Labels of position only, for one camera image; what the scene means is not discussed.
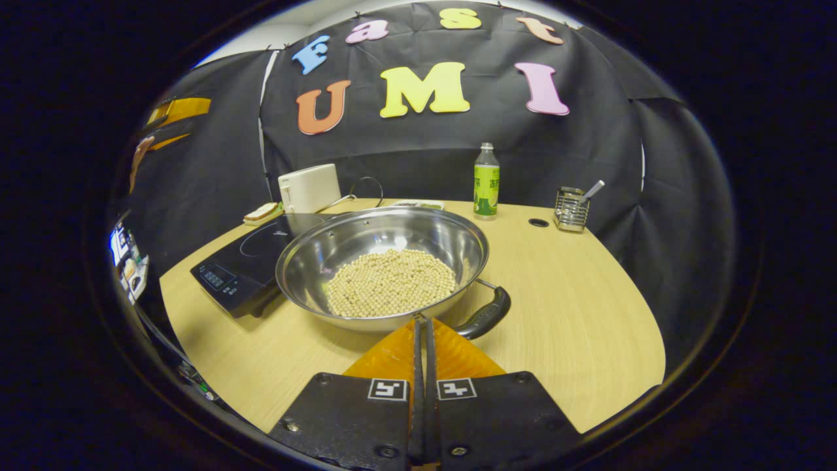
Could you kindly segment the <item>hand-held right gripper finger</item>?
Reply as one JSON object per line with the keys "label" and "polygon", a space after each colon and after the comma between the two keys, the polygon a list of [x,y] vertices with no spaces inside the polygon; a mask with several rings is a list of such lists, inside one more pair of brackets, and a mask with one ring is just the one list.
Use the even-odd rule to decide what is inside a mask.
{"label": "hand-held right gripper finger", "polygon": [[424,456],[440,470],[526,470],[565,466],[582,435],[532,372],[439,376],[442,339],[460,335],[424,324],[427,374]]}
{"label": "hand-held right gripper finger", "polygon": [[314,374],[270,438],[338,468],[409,470],[424,453],[422,328],[386,335],[343,375]]}

